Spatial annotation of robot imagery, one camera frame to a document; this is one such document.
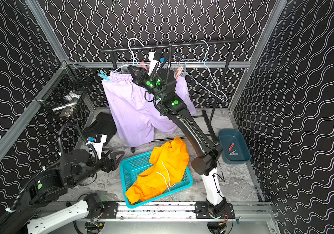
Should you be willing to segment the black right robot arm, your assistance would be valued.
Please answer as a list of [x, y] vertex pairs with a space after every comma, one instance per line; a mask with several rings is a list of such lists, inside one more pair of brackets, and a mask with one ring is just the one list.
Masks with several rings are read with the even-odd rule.
[[220, 190], [217, 173], [218, 160], [223, 148], [211, 141], [191, 116], [185, 102], [177, 95], [177, 80], [171, 70], [172, 45], [169, 44], [168, 58], [161, 62], [157, 72], [149, 72], [143, 67], [128, 65], [133, 83], [153, 95], [152, 103], [156, 110], [168, 117], [185, 134], [192, 144], [197, 157], [191, 162], [205, 186], [206, 209], [213, 218], [234, 219], [235, 213]]

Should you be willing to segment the red clothespin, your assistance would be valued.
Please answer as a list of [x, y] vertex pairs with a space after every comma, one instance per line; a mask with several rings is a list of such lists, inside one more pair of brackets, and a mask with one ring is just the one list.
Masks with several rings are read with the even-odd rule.
[[230, 147], [228, 148], [228, 151], [231, 151], [232, 149], [233, 149], [233, 147], [234, 147], [234, 143], [232, 143], [231, 145], [230, 145]]

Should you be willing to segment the white clothespin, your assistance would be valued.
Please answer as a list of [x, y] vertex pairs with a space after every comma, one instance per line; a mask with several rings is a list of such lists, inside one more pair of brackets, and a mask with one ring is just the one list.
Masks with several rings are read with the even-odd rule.
[[236, 150], [234, 150], [234, 151], [231, 151], [231, 152], [229, 153], [229, 155], [230, 155], [230, 156], [237, 156], [238, 153], [236, 152]]

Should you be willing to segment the peach clothespin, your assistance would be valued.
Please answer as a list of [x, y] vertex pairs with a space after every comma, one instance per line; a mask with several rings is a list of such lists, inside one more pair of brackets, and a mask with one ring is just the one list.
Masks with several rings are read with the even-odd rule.
[[178, 78], [181, 76], [181, 73], [183, 71], [182, 67], [178, 67], [175, 73], [175, 79], [178, 80]]

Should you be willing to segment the lilac shorts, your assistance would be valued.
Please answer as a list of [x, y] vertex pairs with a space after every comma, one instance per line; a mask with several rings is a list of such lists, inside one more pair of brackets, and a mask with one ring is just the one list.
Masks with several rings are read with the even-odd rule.
[[172, 134], [178, 128], [168, 117], [160, 116], [152, 102], [153, 95], [135, 85], [130, 74], [111, 71], [102, 81], [118, 135], [129, 147], [138, 147], [154, 140], [154, 130]]

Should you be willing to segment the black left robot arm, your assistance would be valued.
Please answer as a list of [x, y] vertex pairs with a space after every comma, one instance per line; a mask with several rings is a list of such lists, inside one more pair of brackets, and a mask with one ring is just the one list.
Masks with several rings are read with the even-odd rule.
[[61, 127], [57, 137], [60, 159], [33, 175], [22, 187], [12, 206], [6, 208], [0, 217], [0, 234], [27, 233], [27, 223], [42, 208], [67, 194], [69, 189], [83, 186], [88, 178], [96, 178], [99, 171], [109, 173], [118, 168], [125, 153], [103, 146], [96, 150], [93, 141], [87, 145], [91, 152], [76, 149], [66, 153], [62, 133], [68, 127], [76, 129], [82, 140], [86, 140], [76, 124], [68, 123]]

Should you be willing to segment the light blue wire hanger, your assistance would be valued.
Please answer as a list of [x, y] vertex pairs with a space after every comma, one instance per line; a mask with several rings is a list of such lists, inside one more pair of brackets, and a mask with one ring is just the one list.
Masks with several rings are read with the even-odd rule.
[[205, 40], [200, 40], [200, 42], [204, 43], [206, 45], [206, 47], [207, 47], [206, 51], [205, 51], [205, 55], [204, 55], [203, 60], [198, 60], [198, 59], [195, 59], [195, 58], [192, 58], [192, 59], [187, 59], [187, 58], [182, 59], [179, 56], [174, 56], [173, 59], [174, 59], [174, 61], [177, 61], [176, 59], [179, 59], [179, 61], [196, 61], [198, 63], [203, 64], [204, 67], [206, 68], [206, 70], [209, 73], [209, 77], [211, 78], [212, 82], [215, 84], [215, 87], [216, 87], [216, 90], [217, 90], [216, 93], [214, 93], [213, 91], [211, 91], [210, 89], [208, 89], [204, 85], [202, 85], [200, 82], [198, 82], [196, 80], [196, 78], [194, 78], [188, 71], [186, 71], [185, 69], [183, 69], [183, 71], [186, 73], [186, 75], [188, 77], [192, 78], [198, 85], [200, 85], [203, 89], [205, 89], [210, 94], [212, 94], [215, 98], [218, 98], [218, 100], [223, 101], [223, 102], [228, 102], [227, 95], [225, 95], [224, 92], [219, 88], [219, 85], [216, 82], [215, 78], [213, 77], [211, 70], [209, 69], [209, 67], [206, 64], [206, 62], [207, 62], [207, 60], [209, 58], [209, 49], [210, 49], [209, 43], [206, 42]]

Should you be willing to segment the orange shorts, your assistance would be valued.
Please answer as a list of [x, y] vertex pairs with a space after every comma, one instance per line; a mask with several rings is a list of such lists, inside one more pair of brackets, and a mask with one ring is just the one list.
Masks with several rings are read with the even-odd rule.
[[161, 147], [155, 147], [149, 163], [152, 166], [140, 173], [125, 193], [131, 204], [160, 196], [182, 181], [189, 163], [185, 141], [176, 137]]

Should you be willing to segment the teal clothespin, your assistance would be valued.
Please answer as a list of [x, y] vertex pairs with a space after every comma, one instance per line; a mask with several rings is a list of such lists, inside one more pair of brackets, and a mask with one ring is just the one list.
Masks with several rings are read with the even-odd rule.
[[103, 80], [107, 81], [107, 82], [110, 82], [110, 78], [109, 76], [103, 71], [103, 70], [100, 70], [99, 73], [98, 73], [98, 76], [100, 78], [102, 78]]

